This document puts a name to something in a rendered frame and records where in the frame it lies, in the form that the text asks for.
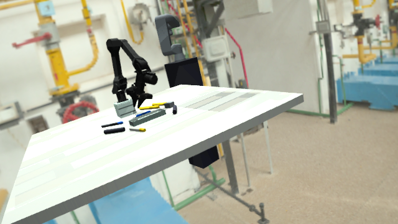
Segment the white keyboard with letter keys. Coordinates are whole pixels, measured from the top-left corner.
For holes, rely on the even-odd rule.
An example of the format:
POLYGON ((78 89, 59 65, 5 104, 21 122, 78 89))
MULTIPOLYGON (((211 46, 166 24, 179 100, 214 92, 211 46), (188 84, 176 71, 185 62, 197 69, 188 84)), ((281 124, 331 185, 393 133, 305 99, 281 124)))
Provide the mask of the white keyboard with letter keys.
POLYGON ((165 109, 159 108, 159 109, 157 109, 155 111, 151 111, 150 113, 146 113, 146 114, 138 116, 138 117, 136 117, 134 119, 130 119, 129 120, 129 125, 133 126, 133 127, 136 127, 136 126, 138 126, 140 124, 146 123, 146 122, 148 122, 150 120, 156 119, 156 118, 158 118, 160 116, 163 116, 165 114, 166 114, 165 109))

